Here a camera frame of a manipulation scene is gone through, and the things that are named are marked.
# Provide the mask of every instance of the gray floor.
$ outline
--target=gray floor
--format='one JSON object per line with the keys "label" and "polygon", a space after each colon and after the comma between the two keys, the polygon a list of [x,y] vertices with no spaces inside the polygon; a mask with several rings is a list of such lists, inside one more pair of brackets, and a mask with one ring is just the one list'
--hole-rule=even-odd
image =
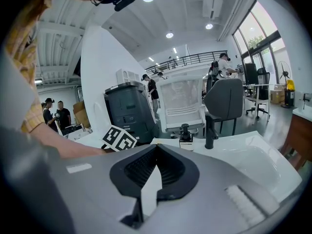
{"label": "gray floor", "polygon": [[[246,109],[250,109],[254,106],[254,103],[251,101],[246,101]],[[252,131],[258,131],[273,147],[280,150],[283,146],[289,127],[292,119],[292,109],[282,108],[280,105],[271,104],[270,120],[267,122],[267,114],[259,112],[260,119],[256,121],[253,125],[253,117],[255,112],[249,112],[248,115],[243,115],[237,119],[235,134],[244,134]],[[233,130],[233,120],[223,122],[222,133],[219,134],[219,137],[231,136]],[[158,121],[159,125],[159,138],[170,138],[169,133],[161,132],[161,122]],[[215,124],[215,129],[219,133],[220,122]],[[199,134],[197,138],[203,138],[201,134],[202,129],[199,129]],[[306,164],[298,171],[300,176],[303,179],[303,182],[306,182],[310,177],[312,172],[312,163],[306,162]]]}

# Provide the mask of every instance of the white sticker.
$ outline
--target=white sticker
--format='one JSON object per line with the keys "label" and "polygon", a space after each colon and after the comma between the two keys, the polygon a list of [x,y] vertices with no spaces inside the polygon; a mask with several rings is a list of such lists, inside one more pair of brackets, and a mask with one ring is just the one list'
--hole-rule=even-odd
{"label": "white sticker", "polygon": [[67,166],[66,168],[70,174],[73,174],[76,172],[88,170],[88,169],[92,168],[92,165],[85,163],[85,164],[79,164],[79,165],[75,165],[75,166]]}

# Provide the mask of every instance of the computer monitor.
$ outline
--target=computer monitor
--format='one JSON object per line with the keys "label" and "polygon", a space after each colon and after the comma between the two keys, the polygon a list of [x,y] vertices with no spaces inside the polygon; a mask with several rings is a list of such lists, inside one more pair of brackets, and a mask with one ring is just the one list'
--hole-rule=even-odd
{"label": "computer monitor", "polygon": [[258,73],[254,63],[245,64],[246,84],[258,84]]}

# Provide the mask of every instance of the fan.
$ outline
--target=fan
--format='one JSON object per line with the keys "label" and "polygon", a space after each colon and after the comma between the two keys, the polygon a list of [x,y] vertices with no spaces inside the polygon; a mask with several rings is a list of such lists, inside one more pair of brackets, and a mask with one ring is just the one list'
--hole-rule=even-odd
{"label": "fan", "polygon": [[285,77],[285,100],[284,100],[284,104],[281,105],[281,107],[283,108],[291,108],[291,106],[289,105],[289,103],[287,102],[287,98],[288,98],[288,94],[290,93],[290,90],[288,90],[287,88],[287,79],[291,79],[291,70],[289,68],[289,65],[285,62],[285,61],[280,61],[277,65],[277,74],[278,76],[280,76],[280,80],[282,79],[282,77]]}

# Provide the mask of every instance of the white chair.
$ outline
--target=white chair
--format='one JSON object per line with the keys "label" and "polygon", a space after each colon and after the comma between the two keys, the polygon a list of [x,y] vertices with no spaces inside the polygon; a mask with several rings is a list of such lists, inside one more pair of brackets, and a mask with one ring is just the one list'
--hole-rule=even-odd
{"label": "white chair", "polygon": [[200,76],[179,76],[157,82],[160,101],[157,113],[163,133],[180,132],[182,124],[189,124],[189,130],[205,126],[202,84]]}

